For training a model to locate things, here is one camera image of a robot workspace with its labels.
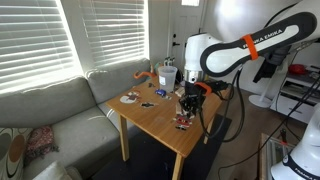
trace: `window blinds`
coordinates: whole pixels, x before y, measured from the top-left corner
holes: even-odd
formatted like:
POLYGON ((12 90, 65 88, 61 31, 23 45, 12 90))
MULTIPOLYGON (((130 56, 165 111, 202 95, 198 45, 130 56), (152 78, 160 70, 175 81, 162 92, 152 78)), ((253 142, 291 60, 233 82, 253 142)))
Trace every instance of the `window blinds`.
POLYGON ((0 93, 80 74, 59 3, 1 0, 0 93))
POLYGON ((148 58, 147 0, 79 0, 97 68, 148 58))

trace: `couch cushion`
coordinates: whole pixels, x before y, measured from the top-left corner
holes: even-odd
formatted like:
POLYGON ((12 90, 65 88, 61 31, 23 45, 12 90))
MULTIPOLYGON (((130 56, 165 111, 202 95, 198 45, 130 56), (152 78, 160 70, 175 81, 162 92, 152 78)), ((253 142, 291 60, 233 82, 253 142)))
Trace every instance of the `couch cushion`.
POLYGON ((95 106, 84 77, 0 98, 0 127, 36 128, 53 124, 95 106))
POLYGON ((115 70, 92 70, 87 73, 87 79, 96 102, 102 103, 110 98, 136 86, 146 80, 146 77, 134 79, 136 71, 150 71, 150 61, 138 61, 126 67, 115 70))
POLYGON ((56 123, 52 128, 60 151, 32 161, 24 170, 24 179, 32 179, 54 161, 82 171, 120 145, 119 132, 98 107, 56 123))
MULTIPOLYGON (((98 105, 99 108, 103 111, 103 113, 110 119, 112 124, 119 130, 119 121, 118 121, 118 113, 115 112, 113 109, 110 109, 105 103, 101 103, 98 105)), ((136 134, 138 134, 141 130, 132 124, 130 121, 127 121, 128 127, 128 136, 132 138, 136 134)))

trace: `patterned pillow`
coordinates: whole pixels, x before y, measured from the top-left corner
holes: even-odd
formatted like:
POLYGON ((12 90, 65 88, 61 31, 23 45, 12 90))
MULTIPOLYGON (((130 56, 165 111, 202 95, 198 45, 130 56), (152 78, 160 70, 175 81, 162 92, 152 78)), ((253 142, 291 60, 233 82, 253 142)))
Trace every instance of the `patterned pillow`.
POLYGON ((24 165, 29 165, 37 157, 44 158, 44 155, 52 151, 59 151, 58 146, 54 144, 52 128, 43 126, 34 129, 28 140, 24 165))
POLYGON ((23 158, 32 129, 0 128, 0 179, 22 179, 23 158))

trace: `cable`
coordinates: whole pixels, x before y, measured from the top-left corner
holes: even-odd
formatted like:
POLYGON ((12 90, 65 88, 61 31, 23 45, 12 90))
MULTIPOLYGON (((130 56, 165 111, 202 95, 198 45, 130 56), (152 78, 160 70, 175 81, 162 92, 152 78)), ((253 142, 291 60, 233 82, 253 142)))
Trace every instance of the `cable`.
MULTIPOLYGON (((243 101, 243 97, 242 97, 242 94, 241 94, 241 90, 240 90, 240 86, 239 86, 239 79, 240 79, 240 75, 241 75, 241 72, 242 72, 242 66, 239 68, 239 70, 237 71, 237 73, 236 73, 236 75, 234 76, 234 78, 233 78, 233 80, 232 80, 232 83, 231 83, 231 85, 232 85, 232 90, 231 90, 231 92, 233 92, 234 90, 234 84, 235 84, 235 82, 236 82, 236 84, 237 84, 237 92, 238 92, 238 94, 239 94, 239 98, 240 98, 240 104, 241 104, 241 119, 240 119, 240 124, 239 124, 239 126, 238 126, 238 129, 237 129, 237 131, 235 132, 235 134, 231 137, 231 138, 229 138, 229 139, 224 139, 224 140, 218 140, 218 139, 216 139, 215 137, 217 136, 217 134, 220 132, 220 130, 221 130, 221 128, 222 128, 222 126, 223 126, 223 124, 224 124, 224 122, 225 122, 225 119, 226 119, 226 116, 227 116, 227 113, 228 113, 228 110, 229 110, 229 105, 230 105, 230 100, 231 100, 231 98, 230 98, 230 96, 232 96, 233 97, 233 95, 234 95, 234 92, 233 93, 231 93, 230 92, 230 96, 229 96, 229 98, 228 98, 228 101, 227 101, 227 107, 226 107, 226 109, 225 109, 225 112, 224 112, 224 115, 223 115, 223 118, 222 118, 222 121, 221 121, 221 123, 220 123, 220 125, 219 125, 219 127, 217 128, 217 130, 212 134, 212 135, 210 135, 210 133, 206 130, 206 128, 205 128, 205 126, 204 126, 204 118, 203 118, 203 112, 202 112, 202 106, 201 106, 201 103, 200 102, 198 102, 197 104, 198 104, 198 113, 199 113, 199 116, 200 116, 200 122, 201 122, 201 127, 202 127, 202 130, 203 130, 203 132, 204 132, 204 134, 205 134, 205 136, 207 137, 207 138, 210 138, 210 139, 212 139, 212 138, 215 138, 215 140, 217 140, 217 141, 219 141, 219 142, 231 142, 231 141, 233 141, 234 139, 236 139, 237 137, 238 137, 238 135, 240 134, 240 132, 241 132, 241 130, 242 130, 242 127, 243 127, 243 124, 244 124, 244 117, 245 117, 245 110, 244 110, 244 101, 243 101)), ((199 97, 198 97, 198 100, 200 101, 200 96, 202 95, 202 92, 199 92, 199 97)))
POLYGON ((269 19, 269 21, 266 23, 266 25, 264 25, 264 28, 266 28, 266 27, 271 23, 271 21, 272 21, 274 18, 276 18, 279 14, 281 14, 283 11, 285 11, 285 10, 287 10, 287 9, 289 9, 289 8, 292 8, 292 7, 295 6, 296 4, 297 4, 297 3, 292 4, 292 5, 288 6, 288 7, 285 7, 285 8, 283 8, 283 9, 281 9, 279 12, 277 12, 275 15, 273 15, 273 16, 269 19))
MULTIPOLYGON (((291 60, 290 65, 293 63, 293 61, 295 60, 295 58, 296 58, 296 56, 298 55, 298 53, 299 53, 299 51, 297 51, 297 52, 295 53, 295 55, 293 56, 293 58, 292 58, 292 60, 291 60)), ((286 80, 286 78, 283 79, 283 81, 282 81, 282 83, 281 83, 281 85, 280 85, 280 88, 284 85, 285 80, 286 80)), ((276 97, 276 102, 275 102, 276 112, 279 112, 279 111, 278 111, 278 99, 279 99, 279 96, 280 96, 280 92, 281 92, 281 91, 279 90, 279 93, 277 94, 277 97, 276 97)), ((295 134, 295 133, 289 128, 289 126, 288 126, 288 121, 286 122, 285 126, 286 126, 286 128, 289 130, 289 132, 290 132, 298 141, 300 141, 301 138, 300 138, 297 134, 295 134)))
MULTIPOLYGON (((316 89, 318 89, 319 86, 320 86, 320 83, 318 82, 319 80, 320 80, 320 76, 318 77, 318 79, 317 79, 316 81, 314 81, 314 83, 313 83, 312 86, 309 88, 309 90, 310 90, 310 89, 312 90, 312 89, 313 89, 313 86, 314 86, 315 84, 317 84, 317 83, 318 83, 318 86, 316 87, 316 89)), ((300 107, 300 105, 301 105, 302 103, 304 103, 311 95, 312 95, 312 93, 306 93, 306 94, 303 95, 303 97, 302 97, 302 98, 297 102, 297 104, 292 108, 292 110, 290 111, 290 113, 281 121, 281 123, 277 126, 277 128, 269 135, 269 137, 266 139, 266 141, 262 144, 262 146, 261 146, 256 152, 254 152, 253 154, 251 154, 251 155, 248 156, 247 158, 245 158, 245 159, 243 159, 243 160, 241 160, 241 161, 239 161, 239 162, 237 162, 237 163, 234 163, 234 164, 231 164, 231 165, 228 165, 228 166, 220 167, 220 168, 218 169, 218 178, 219 178, 219 180, 220 180, 220 171, 221 171, 221 169, 225 169, 225 168, 229 168, 229 167, 232 167, 232 166, 241 164, 241 163, 249 160, 250 158, 252 158, 252 157, 255 156, 256 154, 258 154, 258 153, 261 151, 261 149, 267 144, 267 142, 270 140, 270 138, 271 138, 271 137, 280 129, 280 127, 290 118, 290 115, 291 115, 296 109, 298 109, 298 108, 300 107)))

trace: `white cup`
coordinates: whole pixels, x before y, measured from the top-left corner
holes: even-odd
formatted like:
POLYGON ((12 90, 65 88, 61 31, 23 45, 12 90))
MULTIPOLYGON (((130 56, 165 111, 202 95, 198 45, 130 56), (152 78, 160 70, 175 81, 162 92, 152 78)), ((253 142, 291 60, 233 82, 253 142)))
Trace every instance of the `white cup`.
POLYGON ((158 71, 160 89, 165 90, 167 93, 173 92, 178 69, 174 66, 161 66, 158 71))

